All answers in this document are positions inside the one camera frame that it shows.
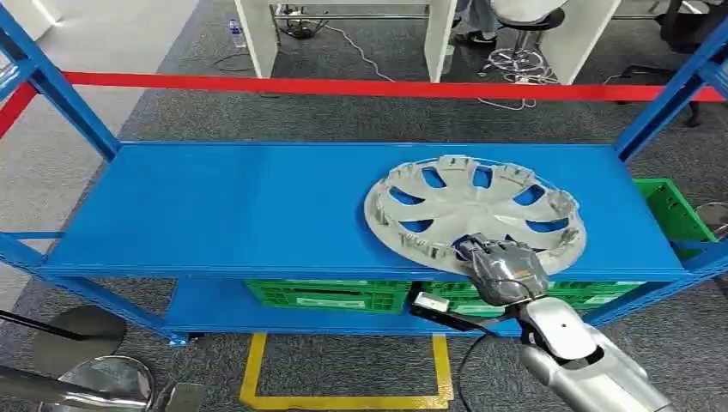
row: robotic arm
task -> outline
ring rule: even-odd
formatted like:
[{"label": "robotic arm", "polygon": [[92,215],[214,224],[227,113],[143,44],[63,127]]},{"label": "robotic arm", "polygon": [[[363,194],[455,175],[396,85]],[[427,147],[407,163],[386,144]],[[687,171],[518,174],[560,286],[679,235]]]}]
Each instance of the robotic arm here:
[{"label": "robotic arm", "polygon": [[505,306],[506,314],[485,321],[457,315],[446,310],[446,300],[425,293],[417,296],[413,314],[459,330],[487,330],[490,323],[516,318],[526,369],[574,411],[676,412],[640,365],[568,303],[546,295],[548,277],[527,245],[475,234],[455,248],[472,265],[470,281],[483,300]]}]

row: red barrier tape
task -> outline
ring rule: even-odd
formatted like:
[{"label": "red barrier tape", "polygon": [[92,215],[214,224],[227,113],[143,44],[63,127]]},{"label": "red barrier tape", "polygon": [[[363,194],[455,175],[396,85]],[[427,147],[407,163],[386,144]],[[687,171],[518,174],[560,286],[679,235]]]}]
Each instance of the red barrier tape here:
[{"label": "red barrier tape", "polygon": [[28,82],[22,83],[18,86],[15,92],[13,92],[13,95],[10,96],[8,101],[5,103],[5,106],[0,109],[0,138],[3,138],[5,132],[10,129],[13,123],[15,123],[18,116],[21,115],[22,111],[25,110],[27,105],[30,103],[30,100],[32,100],[36,94],[37,92],[35,91],[35,88],[33,88],[33,86],[31,86]]},{"label": "red barrier tape", "polygon": [[[180,76],[127,73],[64,72],[69,82],[95,86],[182,88],[293,94],[432,97],[455,99],[625,100],[649,101],[662,86],[635,85],[524,85],[512,83],[379,82],[370,80],[258,79],[255,77]],[[712,88],[693,100],[723,101]]]}]

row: yellow floor marking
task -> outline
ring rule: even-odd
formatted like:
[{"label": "yellow floor marking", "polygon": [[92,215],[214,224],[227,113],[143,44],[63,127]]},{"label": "yellow floor marking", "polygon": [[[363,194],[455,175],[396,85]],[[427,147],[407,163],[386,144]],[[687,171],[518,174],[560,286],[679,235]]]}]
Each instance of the yellow floor marking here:
[{"label": "yellow floor marking", "polygon": [[254,333],[248,352],[240,401],[254,409],[447,409],[453,399],[447,340],[433,336],[434,372],[437,395],[422,397],[258,397],[258,378],[263,365],[265,333]]}]

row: lower shelf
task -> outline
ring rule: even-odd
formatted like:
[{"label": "lower shelf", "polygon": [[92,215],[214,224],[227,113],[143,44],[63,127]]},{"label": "lower shelf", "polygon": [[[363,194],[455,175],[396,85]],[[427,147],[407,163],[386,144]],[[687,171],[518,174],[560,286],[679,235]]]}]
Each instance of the lower shelf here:
[{"label": "lower shelf", "polygon": [[[408,313],[372,314],[263,306],[240,279],[178,280],[167,308],[166,328],[177,332],[327,333],[360,335],[461,335],[460,332]],[[518,336],[515,321],[491,328]]]}]

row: water bottle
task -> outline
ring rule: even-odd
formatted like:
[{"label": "water bottle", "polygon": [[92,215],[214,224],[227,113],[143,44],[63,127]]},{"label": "water bottle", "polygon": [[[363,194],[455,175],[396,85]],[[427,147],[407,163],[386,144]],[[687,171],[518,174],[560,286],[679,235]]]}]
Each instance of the water bottle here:
[{"label": "water bottle", "polygon": [[233,38],[233,44],[235,47],[247,47],[246,36],[243,34],[243,29],[240,27],[238,21],[232,19],[227,26],[230,27],[230,37]]}]

